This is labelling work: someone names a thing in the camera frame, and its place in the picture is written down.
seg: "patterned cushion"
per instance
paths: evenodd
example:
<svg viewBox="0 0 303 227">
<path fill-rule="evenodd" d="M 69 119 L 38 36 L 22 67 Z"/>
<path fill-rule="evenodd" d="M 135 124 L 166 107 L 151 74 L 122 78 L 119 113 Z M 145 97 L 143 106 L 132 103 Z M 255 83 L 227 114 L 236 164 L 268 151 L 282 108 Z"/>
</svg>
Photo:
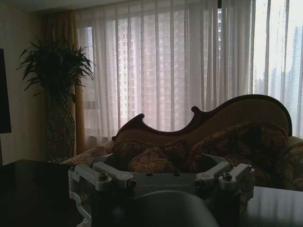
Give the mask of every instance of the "patterned cushion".
<svg viewBox="0 0 303 227">
<path fill-rule="evenodd" d="M 281 169 L 286 182 L 298 191 L 303 191 L 303 142 L 291 146 L 283 152 Z"/>
<path fill-rule="evenodd" d="M 196 172 L 203 153 L 226 157 L 241 155 L 269 174 L 276 173 L 276 158 L 286 147 L 286 133 L 270 122 L 249 122 L 232 126 L 197 143 L 189 154 L 187 165 Z"/>
<path fill-rule="evenodd" d="M 142 154 L 134 157 L 129 163 L 129 171 L 136 173 L 179 172 L 159 147 L 147 149 Z"/>
<path fill-rule="evenodd" d="M 92 148 L 90 150 L 87 150 L 75 157 L 72 157 L 64 162 L 62 164 L 68 165 L 68 166 L 76 166 L 79 164 L 85 164 L 89 165 L 91 162 L 93 162 L 97 157 L 104 156 L 108 154 L 108 149 L 102 146 L 98 146 L 95 148 Z"/>
<path fill-rule="evenodd" d="M 187 159 L 187 144 L 185 140 L 177 140 L 165 145 L 156 145 L 137 140 L 125 140 L 116 143 L 112 148 L 115 155 L 115 168 L 128 171 L 129 162 L 145 150 L 158 146 L 169 160 L 179 169 L 184 168 Z"/>
</svg>

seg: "potted plant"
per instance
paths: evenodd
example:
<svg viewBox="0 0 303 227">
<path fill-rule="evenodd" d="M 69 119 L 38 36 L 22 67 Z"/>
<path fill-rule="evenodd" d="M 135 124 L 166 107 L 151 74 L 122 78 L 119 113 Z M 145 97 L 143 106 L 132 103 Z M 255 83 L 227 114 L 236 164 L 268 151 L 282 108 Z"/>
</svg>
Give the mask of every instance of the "potted plant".
<svg viewBox="0 0 303 227">
<path fill-rule="evenodd" d="M 38 40 L 20 55 L 24 59 L 18 69 L 25 67 L 23 80 L 28 82 L 25 90 L 39 84 L 45 91 L 46 158 L 51 162 L 61 162 L 73 155 L 75 122 L 71 105 L 75 102 L 74 86 L 82 86 L 82 78 L 93 79 L 92 63 L 83 50 Z"/>
</svg>

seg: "dark table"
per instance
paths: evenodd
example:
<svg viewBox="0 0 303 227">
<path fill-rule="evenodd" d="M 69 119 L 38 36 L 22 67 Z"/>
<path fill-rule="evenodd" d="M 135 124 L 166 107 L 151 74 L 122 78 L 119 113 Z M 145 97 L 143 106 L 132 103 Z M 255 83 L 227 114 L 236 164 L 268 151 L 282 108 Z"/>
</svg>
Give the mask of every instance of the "dark table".
<svg viewBox="0 0 303 227">
<path fill-rule="evenodd" d="M 0 167 L 0 225 L 76 227 L 83 217 L 69 199 L 68 169 L 20 160 Z M 303 192 L 255 187 L 244 227 L 302 227 Z"/>
<path fill-rule="evenodd" d="M 255 187 L 244 227 L 303 227 L 303 192 Z"/>
<path fill-rule="evenodd" d="M 76 227 L 83 217 L 69 199 L 68 169 L 27 160 L 0 167 L 0 226 Z"/>
</svg>

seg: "ceiling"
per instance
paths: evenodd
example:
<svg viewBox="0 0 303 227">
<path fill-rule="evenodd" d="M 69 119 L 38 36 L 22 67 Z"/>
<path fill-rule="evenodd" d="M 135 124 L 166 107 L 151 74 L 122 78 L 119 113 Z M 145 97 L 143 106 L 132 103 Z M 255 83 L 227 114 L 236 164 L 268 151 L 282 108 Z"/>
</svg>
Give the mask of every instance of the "ceiling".
<svg viewBox="0 0 303 227">
<path fill-rule="evenodd" d="M 24 12 L 56 12 L 103 5 L 121 0 L 0 0 Z"/>
</svg>

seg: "dark round object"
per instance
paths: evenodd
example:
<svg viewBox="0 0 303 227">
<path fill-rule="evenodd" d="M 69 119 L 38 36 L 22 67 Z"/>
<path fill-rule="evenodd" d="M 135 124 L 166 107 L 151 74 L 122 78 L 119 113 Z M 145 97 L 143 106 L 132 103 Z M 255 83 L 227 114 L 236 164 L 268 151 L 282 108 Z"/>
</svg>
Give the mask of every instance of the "dark round object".
<svg viewBox="0 0 303 227">
<path fill-rule="evenodd" d="M 232 175 L 230 173 L 224 173 L 222 176 L 226 181 L 230 181 L 232 179 Z"/>
<path fill-rule="evenodd" d="M 152 192 L 126 210 L 124 227 L 219 227 L 205 202 L 187 192 Z"/>
<path fill-rule="evenodd" d="M 102 172 L 102 173 L 99 174 L 99 180 L 105 181 L 105 180 L 107 180 L 107 178 L 108 178 L 108 174 L 107 173 Z"/>
<path fill-rule="evenodd" d="M 136 186 L 135 179 L 130 179 L 127 181 L 127 189 L 134 189 L 135 186 Z"/>
<path fill-rule="evenodd" d="M 195 181 L 195 186 L 196 186 L 196 188 L 204 188 L 204 186 L 205 186 L 205 182 L 203 181 L 203 180 L 196 180 Z"/>
</svg>

